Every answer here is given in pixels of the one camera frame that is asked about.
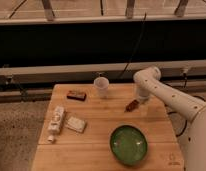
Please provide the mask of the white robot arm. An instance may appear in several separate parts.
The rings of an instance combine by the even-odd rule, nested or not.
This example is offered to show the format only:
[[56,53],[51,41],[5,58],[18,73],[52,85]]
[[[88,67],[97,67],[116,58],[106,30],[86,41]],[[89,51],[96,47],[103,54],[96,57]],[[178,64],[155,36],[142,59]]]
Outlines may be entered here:
[[191,123],[185,169],[206,171],[206,102],[161,83],[160,78],[156,66],[136,72],[136,99],[147,101],[153,94]]

